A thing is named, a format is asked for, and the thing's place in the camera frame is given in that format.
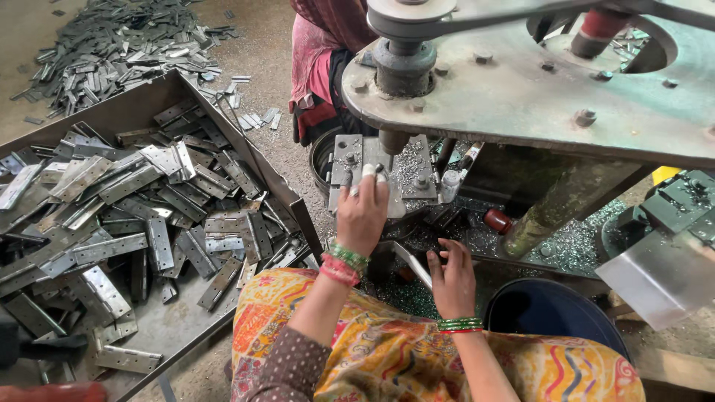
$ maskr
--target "black bucket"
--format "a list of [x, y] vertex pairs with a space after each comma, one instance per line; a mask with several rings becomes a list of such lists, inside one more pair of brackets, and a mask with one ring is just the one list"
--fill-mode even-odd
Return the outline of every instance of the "black bucket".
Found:
[[325, 182], [325, 175], [332, 170], [332, 160], [329, 156], [335, 150], [335, 136], [344, 133], [342, 127], [331, 129], [315, 140], [308, 154], [310, 172], [313, 175], [315, 186], [325, 200], [326, 208], [330, 199], [330, 183]]
[[616, 326], [589, 299], [552, 280], [513, 280], [494, 294], [484, 328], [497, 333], [574, 336], [594, 340], [631, 361]]

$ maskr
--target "concrete floor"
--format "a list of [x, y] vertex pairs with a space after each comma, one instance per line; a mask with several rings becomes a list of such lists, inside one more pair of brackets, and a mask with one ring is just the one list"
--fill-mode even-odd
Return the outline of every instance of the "concrete floor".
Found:
[[[30, 104], [25, 99], [16, 102], [8, 98], [29, 86], [34, 74], [33, 58], [37, 49], [51, 46], [55, 30], [65, 25], [86, 0], [61, 0], [55, 4], [47, 1], [0, 1], [0, 24], [4, 27], [0, 40], [0, 141], [8, 142], [22, 136], [37, 126], [23, 122], [25, 116], [45, 119], [47, 102]], [[269, 107], [279, 107], [283, 114], [276, 132], [251, 131], [250, 139], [267, 155], [274, 168], [306, 201], [315, 227], [321, 238], [333, 233], [333, 222], [323, 207], [323, 200], [315, 189], [308, 167], [306, 149], [292, 141], [292, 116], [287, 113], [290, 98], [291, 30], [295, 17], [289, 2], [265, 0], [210, 0], [192, 4], [201, 24], [218, 26], [235, 24], [242, 32], [239, 39], [222, 42], [210, 51], [220, 63], [224, 74], [210, 85], [214, 89], [229, 84], [230, 76], [248, 74], [250, 84], [242, 84], [241, 113], [262, 115]], [[67, 14], [52, 15], [55, 9]], [[236, 17], [226, 20], [223, 11], [231, 9]], [[16, 68], [26, 64], [29, 72], [19, 73]], [[622, 199], [629, 205], [637, 204], [650, 188], [642, 182]], [[703, 309], [682, 325], [661, 332], [652, 331], [638, 320], [619, 320], [629, 345], [648, 345], [694, 356], [715, 358], [715, 315]], [[228, 401], [230, 383], [223, 369], [230, 357], [230, 330], [222, 331], [205, 341], [168, 372], [178, 401]], [[156, 382], [135, 396], [133, 401], [163, 401]]]

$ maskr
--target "woman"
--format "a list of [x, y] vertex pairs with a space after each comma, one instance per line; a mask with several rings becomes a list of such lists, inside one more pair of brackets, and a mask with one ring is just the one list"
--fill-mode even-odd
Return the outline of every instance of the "woman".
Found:
[[389, 193], [384, 173], [365, 165], [359, 187], [340, 188], [320, 274], [269, 270], [243, 289], [232, 401], [645, 401], [634, 369], [606, 346], [481, 331], [470, 253], [454, 240], [440, 239], [446, 265], [427, 255], [437, 323], [354, 290]]
[[293, 139], [303, 147], [342, 126], [346, 134], [376, 135], [342, 103], [342, 71], [377, 39], [368, 27], [366, 0], [291, 0], [293, 23]]

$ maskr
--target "hand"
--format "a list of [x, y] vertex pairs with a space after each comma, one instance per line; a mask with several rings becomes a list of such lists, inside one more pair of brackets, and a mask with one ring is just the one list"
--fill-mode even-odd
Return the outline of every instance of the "hand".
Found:
[[427, 251], [437, 311], [444, 319], [474, 317], [477, 281], [474, 279], [471, 253], [456, 240], [438, 241], [447, 249], [440, 251], [440, 255], [447, 258], [447, 265], [442, 265], [434, 251]]
[[369, 257], [388, 219], [389, 199], [390, 186], [385, 173], [376, 174], [374, 166], [364, 165], [363, 178], [357, 188], [350, 191], [349, 186], [340, 187], [337, 243], [363, 257]]

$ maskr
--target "pile of metal hinges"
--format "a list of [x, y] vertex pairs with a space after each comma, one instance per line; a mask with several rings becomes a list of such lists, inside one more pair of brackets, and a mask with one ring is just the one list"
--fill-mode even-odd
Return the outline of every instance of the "pile of metal hinges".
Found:
[[116, 134], [122, 149], [80, 122], [59, 144], [0, 160], [14, 175], [0, 194], [0, 300], [36, 338], [86, 333], [90, 379], [157, 367], [161, 355], [111, 344], [139, 330], [132, 302], [180, 297], [189, 265], [207, 288], [187, 304], [210, 312], [236, 279], [310, 253], [194, 99], [154, 120]]
[[10, 99], [24, 97], [34, 103], [54, 98], [47, 115], [52, 118], [149, 83], [172, 68], [193, 78], [196, 87], [199, 81], [212, 81], [221, 69], [206, 51], [238, 33], [235, 26], [198, 26], [196, 14], [186, 7], [190, 2], [149, 0], [130, 6], [89, 0], [58, 31], [56, 45], [40, 49], [32, 85]]

